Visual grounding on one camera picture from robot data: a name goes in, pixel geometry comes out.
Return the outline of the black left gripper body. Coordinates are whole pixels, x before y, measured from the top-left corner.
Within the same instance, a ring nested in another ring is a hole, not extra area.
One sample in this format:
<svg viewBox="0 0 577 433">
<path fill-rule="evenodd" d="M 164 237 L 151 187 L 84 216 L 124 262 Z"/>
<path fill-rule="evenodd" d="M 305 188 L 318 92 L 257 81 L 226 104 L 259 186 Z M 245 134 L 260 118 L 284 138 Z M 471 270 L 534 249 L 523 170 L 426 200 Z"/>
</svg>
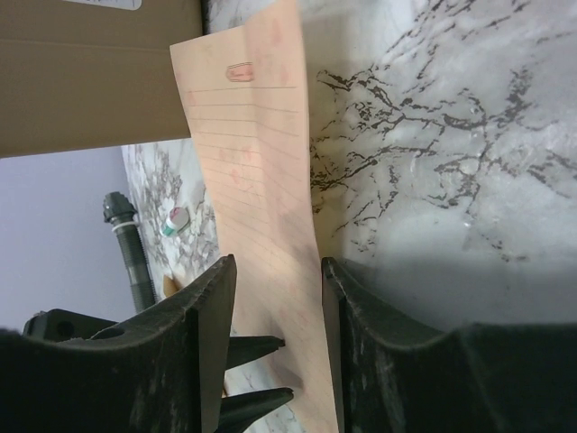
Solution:
<svg viewBox="0 0 577 433">
<path fill-rule="evenodd" d="M 89 339 L 115 322 L 95 318 L 64 309 L 41 311 L 29 319 L 23 335 L 51 342 L 63 342 L 73 338 Z"/>
</svg>

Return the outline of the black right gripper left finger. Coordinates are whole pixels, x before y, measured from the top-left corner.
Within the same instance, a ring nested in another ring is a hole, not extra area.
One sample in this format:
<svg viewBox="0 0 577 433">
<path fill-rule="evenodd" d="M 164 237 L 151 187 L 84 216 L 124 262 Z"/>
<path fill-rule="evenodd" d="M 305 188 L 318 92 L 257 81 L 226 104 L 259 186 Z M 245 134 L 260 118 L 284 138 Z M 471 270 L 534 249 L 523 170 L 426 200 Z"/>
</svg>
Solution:
<svg viewBox="0 0 577 433">
<path fill-rule="evenodd" d="M 177 294 L 89 339 L 1 334 L 4 432 L 213 432 L 236 264 L 220 258 Z"/>
</svg>

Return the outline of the brown kraft envelope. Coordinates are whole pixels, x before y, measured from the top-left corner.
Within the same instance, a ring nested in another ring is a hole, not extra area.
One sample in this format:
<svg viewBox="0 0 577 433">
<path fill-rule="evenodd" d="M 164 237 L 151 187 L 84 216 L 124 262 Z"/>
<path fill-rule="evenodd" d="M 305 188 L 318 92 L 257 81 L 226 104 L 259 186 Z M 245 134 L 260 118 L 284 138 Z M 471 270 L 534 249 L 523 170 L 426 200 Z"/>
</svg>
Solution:
<svg viewBox="0 0 577 433">
<path fill-rule="evenodd" d="M 168 275 L 163 276 L 162 291 L 166 298 L 173 296 L 183 289 L 183 285 Z"/>
</svg>

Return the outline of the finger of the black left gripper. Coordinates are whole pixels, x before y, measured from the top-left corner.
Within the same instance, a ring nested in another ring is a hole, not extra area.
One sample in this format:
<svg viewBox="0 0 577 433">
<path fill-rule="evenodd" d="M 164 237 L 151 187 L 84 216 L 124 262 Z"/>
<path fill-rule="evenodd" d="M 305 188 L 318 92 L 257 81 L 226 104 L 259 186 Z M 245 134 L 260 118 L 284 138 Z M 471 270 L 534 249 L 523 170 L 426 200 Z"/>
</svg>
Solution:
<svg viewBox="0 0 577 433">
<path fill-rule="evenodd" d="M 218 433 L 242 433 L 293 398 L 294 392 L 288 387 L 225 397 L 221 399 Z"/>
<path fill-rule="evenodd" d="M 275 336 L 231 336 L 225 369 L 248 364 L 284 346 L 285 340 Z"/>
</svg>

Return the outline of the tan plastic toolbox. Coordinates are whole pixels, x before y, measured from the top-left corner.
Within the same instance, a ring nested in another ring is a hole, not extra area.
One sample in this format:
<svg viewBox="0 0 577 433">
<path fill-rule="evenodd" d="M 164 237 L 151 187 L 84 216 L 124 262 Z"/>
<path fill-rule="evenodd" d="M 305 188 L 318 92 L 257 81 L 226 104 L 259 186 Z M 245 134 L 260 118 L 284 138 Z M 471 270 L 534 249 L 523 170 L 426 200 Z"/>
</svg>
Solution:
<svg viewBox="0 0 577 433">
<path fill-rule="evenodd" d="M 187 137 L 169 49 L 202 32 L 198 1 L 2 2 L 2 155 Z"/>
</svg>

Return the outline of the peach lined letter paper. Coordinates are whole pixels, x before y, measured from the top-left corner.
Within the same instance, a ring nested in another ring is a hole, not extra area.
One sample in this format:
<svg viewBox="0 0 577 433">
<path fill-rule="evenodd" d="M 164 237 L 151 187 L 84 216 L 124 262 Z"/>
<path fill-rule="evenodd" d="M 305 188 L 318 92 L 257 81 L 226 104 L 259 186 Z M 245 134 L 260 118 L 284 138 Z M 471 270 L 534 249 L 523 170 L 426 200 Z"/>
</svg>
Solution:
<svg viewBox="0 0 577 433">
<path fill-rule="evenodd" d="M 334 432 L 298 5 L 274 2 L 170 56 L 218 246 L 236 260 L 234 330 L 285 341 L 270 372 L 295 389 L 290 408 L 306 431 Z"/>
</svg>

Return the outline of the green white glue stick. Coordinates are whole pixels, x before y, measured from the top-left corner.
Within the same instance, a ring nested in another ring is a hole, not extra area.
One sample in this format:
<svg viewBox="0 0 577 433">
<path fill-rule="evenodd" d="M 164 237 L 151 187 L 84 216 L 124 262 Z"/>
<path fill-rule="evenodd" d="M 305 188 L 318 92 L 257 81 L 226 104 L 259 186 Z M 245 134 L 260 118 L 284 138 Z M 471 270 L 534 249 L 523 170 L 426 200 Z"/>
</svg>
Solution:
<svg viewBox="0 0 577 433">
<path fill-rule="evenodd" d="M 189 222 L 189 213 L 185 207 L 174 207 L 167 214 L 160 233 L 165 237 L 179 234 Z"/>
</svg>

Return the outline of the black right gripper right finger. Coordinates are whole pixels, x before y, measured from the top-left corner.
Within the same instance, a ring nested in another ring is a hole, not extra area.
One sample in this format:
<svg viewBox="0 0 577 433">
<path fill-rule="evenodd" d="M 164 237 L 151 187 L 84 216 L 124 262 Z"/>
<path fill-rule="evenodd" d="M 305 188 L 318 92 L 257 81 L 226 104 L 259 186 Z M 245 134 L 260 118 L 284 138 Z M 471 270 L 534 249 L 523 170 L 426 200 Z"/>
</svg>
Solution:
<svg viewBox="0 0 577 433">
<path fill-rule="evenodd" d="M 473 324 L 444 333 L 321 262 L 342 432 L 573 432 L 576 327 Z"/>
</svg>

